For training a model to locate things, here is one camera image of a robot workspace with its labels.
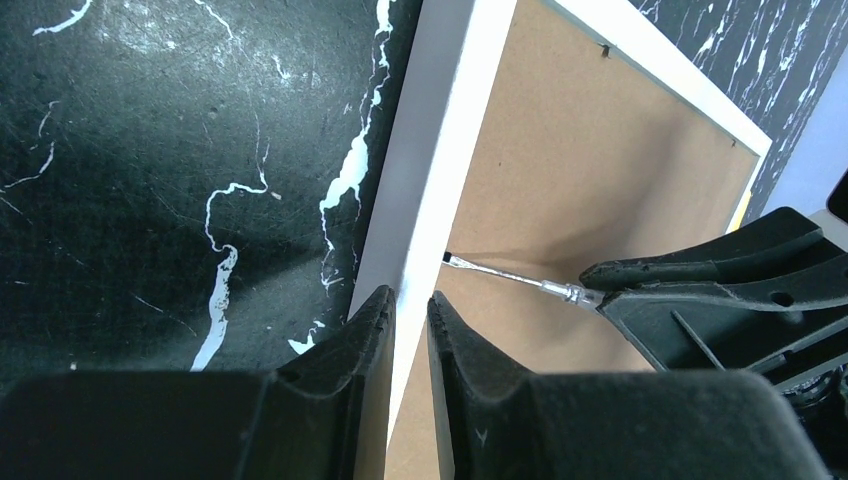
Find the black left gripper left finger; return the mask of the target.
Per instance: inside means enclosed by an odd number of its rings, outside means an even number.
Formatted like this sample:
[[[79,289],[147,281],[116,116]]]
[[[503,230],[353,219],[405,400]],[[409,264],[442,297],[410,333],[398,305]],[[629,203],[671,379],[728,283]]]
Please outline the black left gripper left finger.
[[[268,371],[72,372],[1,404],[5,479],[379,479],[394,291]]]

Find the clear grey screwdriver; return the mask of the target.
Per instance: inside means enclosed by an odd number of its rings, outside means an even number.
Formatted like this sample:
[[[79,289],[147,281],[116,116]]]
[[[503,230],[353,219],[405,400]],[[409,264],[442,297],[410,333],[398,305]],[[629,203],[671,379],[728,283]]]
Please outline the clear grey screwdriver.
[[[442,263],[455,269],[474,271],[530,285],[541,292],[559,298],[565,303],[588,311],[596,312],[605,297],[605,293],[598,290],[589,289],[577,284],[557,283],[551,280],[533,279],[516,273],[480,265],[465,260],[449,251],[444,252],[442,256]]]

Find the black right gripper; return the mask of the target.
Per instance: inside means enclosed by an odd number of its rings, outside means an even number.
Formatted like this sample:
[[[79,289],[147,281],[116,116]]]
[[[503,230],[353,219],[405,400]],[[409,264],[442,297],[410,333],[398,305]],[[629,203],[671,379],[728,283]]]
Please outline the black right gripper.
[[[781,207],[693,247],[599,262],[579,280],[607,292],[648,284],[609,294],[599,313],[658,371],[748,370],[786,390],[831,478],[846,479],[846,253]]]

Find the yellow handled screwdriver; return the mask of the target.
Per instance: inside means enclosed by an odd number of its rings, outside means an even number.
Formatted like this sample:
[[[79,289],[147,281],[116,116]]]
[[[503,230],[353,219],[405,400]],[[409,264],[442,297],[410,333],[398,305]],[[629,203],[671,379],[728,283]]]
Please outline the yellow handled screwdriver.
[[[746,190],[746,191],[743,192],[742,196],[740,197],[740,199],[737,202],[737,205],[736,205],[736,207],[733,211],[733,215],[731,216],[731,219],[728,222],[728,225],[725,229],[726,233],[733,232],[733,231],[740,228],[740,226],[742,225],[742,222],[744,220],[745,212],[748,209],[748,205],[750,203],[751,198],[752,198],[752,193],[751,193],[750,190]]]

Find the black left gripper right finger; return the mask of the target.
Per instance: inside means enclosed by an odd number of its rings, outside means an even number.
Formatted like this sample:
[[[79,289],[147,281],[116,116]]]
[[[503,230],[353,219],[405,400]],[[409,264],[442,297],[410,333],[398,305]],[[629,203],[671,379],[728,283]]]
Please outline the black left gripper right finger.
[[[741,371],[541,374],[427,307],[444,479],[826,479],[788,402]]]

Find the white picture frame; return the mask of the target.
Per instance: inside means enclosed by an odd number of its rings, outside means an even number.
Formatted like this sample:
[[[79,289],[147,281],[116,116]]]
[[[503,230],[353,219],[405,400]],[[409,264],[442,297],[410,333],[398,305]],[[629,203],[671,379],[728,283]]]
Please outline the white picture frame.
[[[385,477],[439,477],[425,327],[445,293],[541,372],[645,371],[600,318],[445,267],[573,282],[723,234],[769,140],[626,1],[426,1],[353,293],[398,294]]]

